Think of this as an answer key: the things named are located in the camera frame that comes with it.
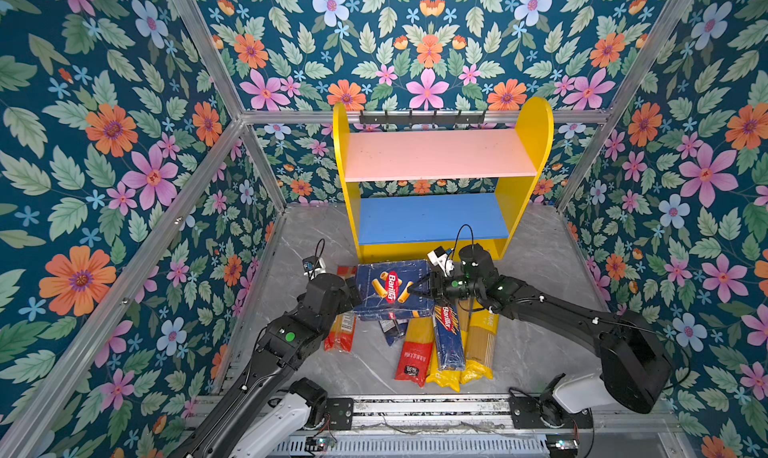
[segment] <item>pink shelf board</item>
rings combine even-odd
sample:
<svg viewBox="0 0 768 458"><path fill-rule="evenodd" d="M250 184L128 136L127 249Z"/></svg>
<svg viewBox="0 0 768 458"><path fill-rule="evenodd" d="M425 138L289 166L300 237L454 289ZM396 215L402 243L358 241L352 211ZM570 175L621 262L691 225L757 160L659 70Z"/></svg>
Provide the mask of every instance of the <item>pink shelf board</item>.
<svg viewBox="0 0 768 458"><path fill-rule="evenodd" d="M355 133L346 181L536 176L513 129Z"/></svg>

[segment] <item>light blue flower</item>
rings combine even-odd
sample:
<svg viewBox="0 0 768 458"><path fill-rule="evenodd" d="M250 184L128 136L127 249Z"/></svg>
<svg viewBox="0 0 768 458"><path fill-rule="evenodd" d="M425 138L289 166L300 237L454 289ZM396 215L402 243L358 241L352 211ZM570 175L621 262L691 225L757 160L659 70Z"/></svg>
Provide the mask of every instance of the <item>light blue flower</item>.
<svg viewBox="0 0 768 458"><path fill-rule="evenodd" d="M80 446L76 446L71 450L64 450L64 454L62 455L62 458L78 458L79 451L80 451Z"/></svg>
<svg viewBox="0 0 768 458"><path fill-rule="evenodd" d="M680 54L683 55L683 58L686 56L692 56L694 54L694 42L688 41L683 47L683 50L680 51Z"/></svg>
<svg viewBox="0 0 768 458"><path fill-rule="evenodd" d="M67 87L68 87L67 83L62 82L61 84L59 84L58 82L56 82L55 79L51 78L51 84L53 86L50 86L48 90L51 91L52 93L56 93L59 99L62 99L64 96L72 95L72 93L67 91Z"/></svg>
<svg viewBox="0 0 768 458"><path fill-rule="evenodd" d="M158 8L158 11L160 12L160 16L158 19L168 24L170 22L170 13L168 12L168 10L165 8Z"/></svg>
<svg viewBox="0 0 768 458"><path fill-rule="evenodd" d="M101 39L101 28L95 19L91 18L90 21L83 20L83 26L88 30L88 36L92 38Z"/></svg>
<svg viewBox="0 0 768 458"><path fill-rule="evenodd" d="M699 121L694 121L693 117L688 117L688 121L683 123L683 128L685 128L686 131L689 133L696 129L696 125L699 124Z"/></svg>
<svg viewBox="0 0 768 458"><path fill-rule="evenodd" d="M93 209L98 209L98 207L104 205L104 194L100 194L98 190L94 190L94 192L90 196L86 196L85 200L88 203L93 203Z"/></svg>
<svg viewBox="0 0 768 458"><path fill-rule="evenodd" d="M746 395L746 390L743 386L739 386L739 389L734 393L734 398L739 400L739 405L746 405L752 400L752 396Z"/></svg>
<svg viewBox="0 0 768 458"><path fill-rule="evenodd" d="M32 224L37 224L40 222L36 218L36 216L40 216L40 211L32 211L32 208L30 208L29 205L24 206L24 213L16 211L13 215L20 220L24 220L22 222L22 226L24 227L29 226L30 222L32 222Z"/></svg>
<svg viewBox="0 0 768 458"><path fill-rule="evenodd" d="M411 24L413 24L416 21L418 21L419 19L421 19L418 16L418 8L409 9L408 10L408 15L406 16L406 19L409 19L411 21Z"/></svg>
<svg viewBox="0 0 768 458"><path fill-rule="evenodd" d="M27 316L27 319L29 321L34 321L34 318L39 314L45 314L45 309L43 309L43 305L45 305L45 299L37 301L34 297L29 297L27 303L29 303L29 306L20 309L18 313L28 314L29 316Z"/></svg>
<svg viewBox="0 0 768 458"><path fill-rule="evenodd" d="M518 38L523 36L523 33L528 32L528 30L523 26L523 23L513 24L512 30L512 36L517 36Z"/></svg>
<svg viewBox="0 0 768 458"><path fill-rule="evenodd" d="M350 35L350 26L348 24L344 24L343 22L339 21L339 23L336 26L336 29L334 29L333 32L336 34L340 34L341 38L344 38L345 36Z"/></svg>
<svg viewBox="0 0 768 458"><path fill-rule="evenodd" d="M446 9L446 15L442 17L442 20L447 21L448 24L450 24L454 19L456 19L456 8Z"/></svg>
<svg viewBox="0 0 768 458"><path fill-rule="evenodd" d="M158 353L158 354L154 355L154 357L157 360L157 362L155 362L155 364L154 364L155 368L162 367L163 363L165 363L165 360L168 359L168 355L165 354L165 352Z"/></svg>
<svg viewBox="0 0 768 458"><path fill-rule="evenodd" d="M178 49L176 49L176 47L174 46L174 40L164 39L163 42L165 43L165 53L176 56L176 51L178 51Z"/></svg>
<svg viewBox="0 0 768 458"><path fill-rule="evenodd" d="M112 359L107 362L107 366L115 371L120 366L120 355L112 353Z"/></svg>
<svg viewBox="0 0 768 458"><path fill-rule="evenodd" d="M704 13L704 10L703 10L703 9L700 9L699 11L696 11L696 12L690 13L690 19L689 19L690 23L691 23L691 24L696 24L696 23L698 23L699 21L701 21L701 15L702 15L703 13Z"/></svg>
<svg viewBox="0 0 768 458"><path fill-rule="evenodd" d="M141 338L139 333L136 333L136 336L133 338L130 338L128 340L128 344L130 345L130 348L128 348L128 352L132 352L139 349L139 345L141 342L144 341L144 338Z"/></svg>
<svg viewBox="0 0 768 458"><path fill-rule="evenodd" d="M347 6L350 9L350 11L359 11L360 10L360 2L357 1L357 0L349 0L344 5Z"/></svg>
<svg viewBox="0 0 768 458"><path fill-rule="evenodd" d="M242 19L248 18L248 11L250 11L248 8L244 8L242 4L237 5L237 13L240 15Z"/></svg>
<svg viewBox="0 0 768 458"><path fill-rule="evenodd" d="M137 441L139 441L139 430L131 430L128 432L128 439L123 443L123 446L127 446L131 449Z"/></svg>
<svg viewBox="0 0 768 458"><path fill-rule="evenodd" d="M88 243L88 245L90 247L93 247L94 242L101 241L101 237L97 236L98 235L98 228L94 228L93 231L90 231L87 228L83 228L83 234L85 235L85 237L80 239L80 244Z"/></svg>
<svg viewBox="0 0 768 458"><path fill-rule="evenodd" d="M754 456L757 456L757 454L760 452L760 445L752 443L752 436L748 436L746 440L744 440L744 446L746 446L746 451L748 453L754 454Z"/></svg>
<svg viewBox="0 0 768 458"><path fill-rule="evenodd" d="M648 19L648 18L650 18L651 16L653 16L653 12L654 12L654 10L655 10L655 9L656 9L656 8L654 8L654 7L650 7L650 8L648 8L648 6L646 6L646 7L643 9L643 12L641 12L641 13L640 13L640 21L643 21L643 22L645 22L645 20L646 20L646 19Z"/></svg>
<svg viewBox="0 0 768 458"><path fill-rule="evenodd" d="M518 0L504 0L504 9L514 12L514 9L520 4Z"/></svg>
<svg viewBox="0 0 768 458"><path fill-rule="evenodd" d="M88 84L88 82L93 79L91 76L88 76L88 68L72 66L72 69L74 69L74 72L76 73L74 75L74 80L76 81L83 81L83 84Z"/></svg>
<svg viewBox="0 0 768 458"><path fill-rule="evenodd" d="M704 306L705 304L712 303L710 295L711 293L709 291L699 290L699 294L696 296L696 298L701 299L701 305Z"/></svg>
<svg viewBox="0 0 768 458"><path fill-rule="evenodd" d="M621 6L617 6L614 8L614 16L617 18L620 18L625 12L627 12L627 5L626 3L621 3Z"/></svg>
<svg viewBox="0 0 768 458"><path fill-rule="evenodd" d="M220 23L224 16L221 15L221 10L218 8L208 8L210 11L210 18L215 19L217 23Z"/></svg>

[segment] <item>orange flower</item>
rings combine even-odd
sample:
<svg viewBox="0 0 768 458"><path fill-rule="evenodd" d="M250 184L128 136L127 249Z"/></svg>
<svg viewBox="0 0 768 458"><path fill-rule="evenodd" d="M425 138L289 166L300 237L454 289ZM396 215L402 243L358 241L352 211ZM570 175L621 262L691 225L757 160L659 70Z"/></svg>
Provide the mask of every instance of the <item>orange flower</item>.
<svg viewBox="0 0 768 458"><path fill-rule="evenodd" d="M632 122L629 124L629 141L633 145L643 147L648 141L653 141L659 132L657 126L661 126L661 108L656 103L646 103L643 107L636 110L632 116Z"/></svg>
<svg viewBox="0 0 768 458"><path fill-rule="evenodd" d="M632 14L633 16L640 11L642 11L643 8L645 8L645 3L647 3L648 0L634 0L632 1L632 4L629 5L629 14Z"/></svg>
<svg viewBox="0 0 768 458"><path fill-rule="evenodd" d="M467 40L466 38L456 34L456 36L454 36L453 40L451 41L451 46L453 46L453 48L456 50L464 49L467 47Z"/></svg>
<svg viewBox="0 0 768 458"><path fill-rule="evenodd" d="M125 116L125 109L117 105L111 107L109 104L100 104L99 113L88 113L85 120L89 127L85 128L88 139L96 141L96 149L112 156L120 157L125 151L134 148L132 143L139 141L139 135L136 131L134 118Z"/></svg>
<svg viewBox="0 0 768 458"><path fill-rule="evenodd" d="M705 436L701 444L701 454L706 458L736 458L734 451L725 446L725 443L717 436Z"/></svg>
<svg viewBox="0 0 768 458"><path fill-rule="evenodd" d="M547 194L552 191L552 187L554 187L554 181L542 178L534 186L533 194Z"/></svg>
<svg viewBox="0 0 768 458"><path fill-rule="evenodd" d="M275 222L272 221L271 223L266 225L266 234L264 235L264 241L269 242L272 238L272 233L275 232Z"/></svg>
<svg viewBox="0 0 768 458"><path fill-rule="evenodd" d="M417 194L427 194L429 192L429 188L432 187L431 184L429 184L429 181L427 180L418 180L416 183L413 184L413 191Z"/></svg>
<svg viewBox="0 0 768 458"><path fill-rule="evenodd" d="M96 250L91 256L91 248L72 246L69 259L57 254L45 265L45 271L54 277L40 280L40 297L53 298L48 309L64 316L74 305L74 316L81 317L94 310L94 301L101 303L101 298L109 291L105 283L115 279L114 266L107 266L109 256L102 250Z"/></svg>
<svg viewBox="0 0 768 458"><path fill-rule="evenodd" d="M740 150L753 150L760 146L760 139L768 139L768 103L757 103L756 107L748 104L739 109L739 115L730 118L725 133L725 141L733 141L732 146Z"/></svg>
<svg viewBox="0 0 768 458"><path fill-rule="evenodd" d="M162 415L160 418L158 418L158 421L154 422L154 426L152 426L152 433L154 434L160 434L165 430L165 424L168 422L168 415Z"/></svg>
<svg viewBox="0 0 768 458"><path fill-rule="evenodd" d="M569 230L570 230L570 232L571 232L571 236L573 236L573 237L574 237L574 239L575 239L576 241L578 241L578 229L576 228L576 225L575 225L575 224L573 224L573 223L571 223L571 222L569 221L569 222L568 222L568 229L569 229Z"/></svg>
<svg viewBox="0 0 768 458"><path fill-rule="evenodd" d="M400 36L395 40L395 48L398 48L399 50L403 50L408 48L408 38L405 36Z"/></svg>
<svg viewBox="0 0 768 458"><path fill-rule="evenodd" d="M221 366L221 360L224 359L224 355L226 354L226 345L221 345L221 348L219 348L219 351L216 353L216 356L214 357L214 367L210 369L210 378L212 380L216 379L216 376L219 376L219 367Z"/></svg>
<svg viewBox="0 0 768 458"><path fill-rule="evenodd" d="M232 2L229 2L227 0L219 0L217 1L219 5L219 9L225 13L227 16L231 16L232 14L235 14L235 5L232 4Z"/></svg>
<svg viewBox="0 0 768 458"><path fill-rule="evenodd" d="M768 260L768 250L763 251L763 257ZM765 278L760 281L760 289L768 296L768 263L765 261L757 261L755 263L755 276L758 278Z"/></svg>
<svg viewBox="0 0 768 458"><path fill-rule="evenodd" d="M69 84L74 84L74 80L72 79L72 75L69 74L69 71L64 68L59 68L58 73L62 76L63 80L67 81Z"/></svg>
<svg viewBox="0 0 768 458"><path fill-rule="evenodd" d="M443 0L424 0L418 3L418 8L425 16L439 16L446 10L446 2Z"/></svg>
<svg viewBox="0 0 768 458"><path fill-rule="evenodd" d="M611 254L605 265L605 270L608 271L608 276L617 281L624 277L624 270L626 269L627 264L624 262L624 259L617 254Z"/></svg>
<svg viewBox="0 0 768 458"><path fill-rule="evenodd" d="M605 68L619 59L619 53L624 50L624 46L624 33L619 34L619 36L616 33L610 33L605 39L599 40L590 53L592 66Z"/></svg>
<svg viewBox="0 0 768 458"><path fill-rule="evenodd" d="M243 261L233 254L224 266L224 282L227 286L234 286L240 280L240 272L243 271Z"/></svg>
<svg viewBox="0 0 768 458"><path fill-rule="evenodd" d="M261 40L254 40L250 34L235 37L235 52L240 53L237 58L248 64L251 68L265 68L270 56L264 50Z"/></svg>
<svg viewBox="0 0 768 458"><path fill-rule="evenodd" d="M525 84L518 84L518 80L507 80L507 84L496 84L494 92L488 95L488 109L491 111L516 111L525 102L528 96L523 94L527 88Z"/></svg>
<svg viewBox="0 0 768 458"><path fill-rule="evenodd" d="M290 187L299 196L309 196L312 194L312 186L304 180L293 180Z"/></svg>
<svg viewBox="0 0 768 458"><path fill-rule="evenodd" d="M219 114L209 102L197 103L194 106L196 114L192 115L192 124L197 126L197 137L205 141L206 146L211 147L219 140L221 135L221 123Z"/></svg>
<svg viewBox="0 0 768 458"><path fill-rule="evenodd" d="M339 84L332 84L328 88L328 91L330 91L328 104L333 106L336 103L343 103L348 111L362 111L362 105L366 102L366 96L360 94L360 90L359 84L350 84L348 80L340 79Z"/></svg>
<svg viewBox="0 0 768 458"><path fill-rule="evenodd" d="M432 68L435 66L435 63L440 61L442 44L438 42L437 36L428 34L422 38L422 42L416 46L416 52L418 53L418 62L424 64L424 68Z"/></svg>

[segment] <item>barilla logo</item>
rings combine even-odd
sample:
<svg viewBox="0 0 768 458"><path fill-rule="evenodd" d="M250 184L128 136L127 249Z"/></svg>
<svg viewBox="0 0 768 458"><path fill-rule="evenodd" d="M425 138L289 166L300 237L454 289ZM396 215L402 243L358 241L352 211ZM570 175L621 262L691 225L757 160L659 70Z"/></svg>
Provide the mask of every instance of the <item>barilla logo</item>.
<svg viewBox="0 0 768 458"><path fill-rule="evenodd" d="M386 279L386 300L394 303L397 299L397 291L400 287L397 284L397 273L392 271Z"/></svg>
<svg viewBox="0 0 768 458"><path fill-rule="evenodd" d="M458 329L458 318L456 318L456 315L453 313L453 308L435 307L435 309L437 308L440 308L439 313L436 314L437 320L442 326L446 327L448 331L456 334L456 329Z"/></svg>

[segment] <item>spaghetti package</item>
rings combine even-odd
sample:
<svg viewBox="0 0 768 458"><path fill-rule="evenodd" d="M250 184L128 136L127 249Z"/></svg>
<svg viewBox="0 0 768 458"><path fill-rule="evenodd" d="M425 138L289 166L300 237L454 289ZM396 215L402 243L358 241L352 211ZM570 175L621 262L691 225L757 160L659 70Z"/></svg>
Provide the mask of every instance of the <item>spaghetti package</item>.
<svg viewBox="0 0 768 458"><path fill-rule="evenodd" d="M412 381L424 387L434 340L432 318L411 319L406 331L406 342L402 345L400 363L397 364L396 380Z"/></svg>
<svg viewBox="0 0 768 458"><path fill-rule="evenodd" d="M461 328L462 344L465 344L467 341L466 329L469 328L469 312L464 310L465 307L468 309L467 303L468 302L462 302L458 307L458 326L459 328ZM446 387L452 388L454 391L456 391L456 393L461 391L461 387L459 386L459 381L461 379L461 375L463 375L465 372L440 371L437 369L437 364L438 364L438 359L437 359L437 344L436 344L436 346L432 347L432 362L429 365L429 375L427 376L427 383L435 383L438 386L442 386L443 388L446 388Z"/></svg>
<svg viewBox="0 0 768 458"><path fill-rule="evenodd" d="M355 338L355 323L357 317L353 311L341 313L333 321L331 331L325 341L326 351L339 350L349 353L352 351L352 340Z"/></svg>
<svg viewBox="0 0 768 458"><path fill-rule="evenodd" d="M464 347L462 332L458 326L458 312L455 305L435 305L432 315L435 324L435 348L437 348L437 369L440 371L464 371Z"/></svg>
<svg viewBox="0 0 768 458"><path fill-rule="evenodd" d="M379 326L382 328L386 343L391 347L398 339L406 336L408 319L380 319Z"/></svg>
<svg viewBox="0 0 768 458"><path fill-rule="evenodd" d="M469 319L465 357L467 369L462 372L462 384L483 376L493 380L493 350L496 348L498 315L484 309Z"/></svg>
<svg viewBox="0 0 768 458"><path fill-rule="evenodd" d="M408 291L428 272L427 260L360 264L356 283L362 304L354 309L357 317L373 321L432 316L432 301Z"/></svg>

